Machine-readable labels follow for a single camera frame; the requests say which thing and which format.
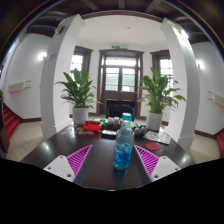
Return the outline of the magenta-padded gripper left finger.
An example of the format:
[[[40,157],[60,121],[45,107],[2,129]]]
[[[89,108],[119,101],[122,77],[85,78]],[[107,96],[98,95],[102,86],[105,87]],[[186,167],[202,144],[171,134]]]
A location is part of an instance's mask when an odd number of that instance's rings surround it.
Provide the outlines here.
[[[85,179],[87,171],[86,159],[91,148],[92,145],[88,145],[68,156],[59,155],[44,170],[81,186]]]

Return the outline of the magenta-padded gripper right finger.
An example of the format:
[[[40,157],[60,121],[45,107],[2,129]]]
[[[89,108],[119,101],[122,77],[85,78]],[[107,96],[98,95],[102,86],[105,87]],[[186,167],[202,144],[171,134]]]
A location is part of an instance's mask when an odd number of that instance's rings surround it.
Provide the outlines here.
[[[135,145],[135,150],[140,158],[146,174],[152,182],[180,170],[180,167],[167,156],[158,157],[149,150],[146,150],[138,145]]]

